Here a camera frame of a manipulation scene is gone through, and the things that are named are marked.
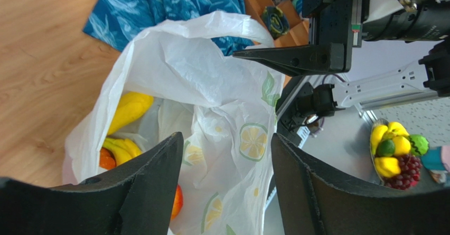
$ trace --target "wooden floor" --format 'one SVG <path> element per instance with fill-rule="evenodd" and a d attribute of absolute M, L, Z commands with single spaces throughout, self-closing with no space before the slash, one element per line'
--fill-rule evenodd
<path fill-rule="evenodd" d="M 64 139 L 119 53 L 82 33 L 97 0 L 0 0 L 0 176 L 61 184 Z"/>

